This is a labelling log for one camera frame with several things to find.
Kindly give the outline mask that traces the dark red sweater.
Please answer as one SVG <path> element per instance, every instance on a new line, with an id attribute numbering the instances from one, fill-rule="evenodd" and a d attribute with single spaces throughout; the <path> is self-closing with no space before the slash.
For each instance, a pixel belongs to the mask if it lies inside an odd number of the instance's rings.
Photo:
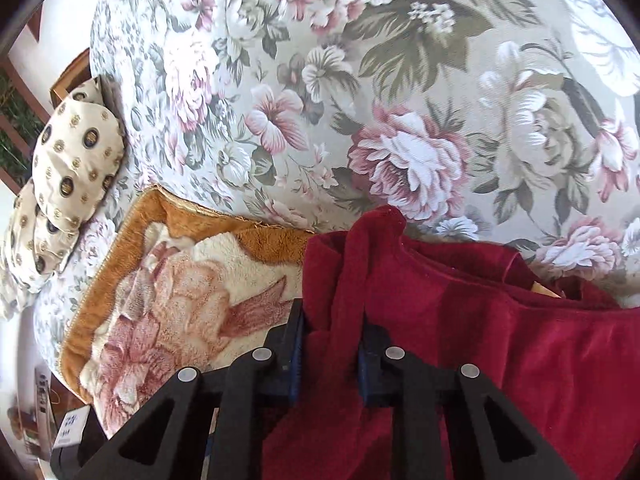
<path id="1" fill-rule="evenodd" d="M 356 378 L 364 322 L 443 368 L 475 364 L 579 478 L 613 479 L 639 456 L 639 313 L 580 278 L 534 291 L 520 254 L 423 243 L 384 206 L 313 237 L 303 267 L 309 325 L 302 392 L 266 437 L 267 479 L 385 479 L 392 418 Z"/>

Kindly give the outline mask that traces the plush floral fleece blanket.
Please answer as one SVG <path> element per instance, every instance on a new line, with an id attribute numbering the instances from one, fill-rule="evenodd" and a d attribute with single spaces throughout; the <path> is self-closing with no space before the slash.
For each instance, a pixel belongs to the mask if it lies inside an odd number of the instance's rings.
<path id="1" fill-rule="evenodd" d="M 302 294 L 310 237 L 145 191 L 65 337 L 68 388 L 114 436 L 180 368 L 207 372 L 261 346 Z"/>

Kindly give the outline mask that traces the cream patterned pillow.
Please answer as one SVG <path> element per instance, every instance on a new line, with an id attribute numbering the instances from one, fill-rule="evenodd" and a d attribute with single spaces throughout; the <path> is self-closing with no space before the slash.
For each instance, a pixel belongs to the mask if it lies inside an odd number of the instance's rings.
<path id="1" fill-rule="evenodd" d="M 52 275 L 64 271 L 78 237 L 78 232 L 59 230 L 47 218 L 29 179 L 15 197 L 1 243 L 2 320 L 34 304 Z"/>
<path id="2" fill-rule="evenodd" d="M 75 232 L 91 219 L 124 158 L 125 133 L 91 78 L 60 103 L 32 156 L 38 205 L 55 229 Z"/>

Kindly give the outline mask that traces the floral bed sheet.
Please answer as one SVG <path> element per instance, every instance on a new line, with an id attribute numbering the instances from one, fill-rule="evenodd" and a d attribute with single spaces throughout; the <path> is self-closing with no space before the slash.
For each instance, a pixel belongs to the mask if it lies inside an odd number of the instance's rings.
<path id="1" fill-rule="evenodd" d="M 35 336 L 58 365 L 136 196 L 315 231 L 396 207 L 639 303 L 639 51 L 604 0 L 96 0 L 127 156 Z"/>

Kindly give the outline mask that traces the wooden chair frame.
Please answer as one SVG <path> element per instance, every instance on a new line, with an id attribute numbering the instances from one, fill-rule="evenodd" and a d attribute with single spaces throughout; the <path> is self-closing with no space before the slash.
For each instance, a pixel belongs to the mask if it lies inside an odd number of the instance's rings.
<path id="1" fill-rule="evenodd" d="M 83 50 L 70 65 L 63 70 L 50 88 L 53 107 L 58 107 L 68 94 L 80 84 L 91 78 L 90 49 Z"/>

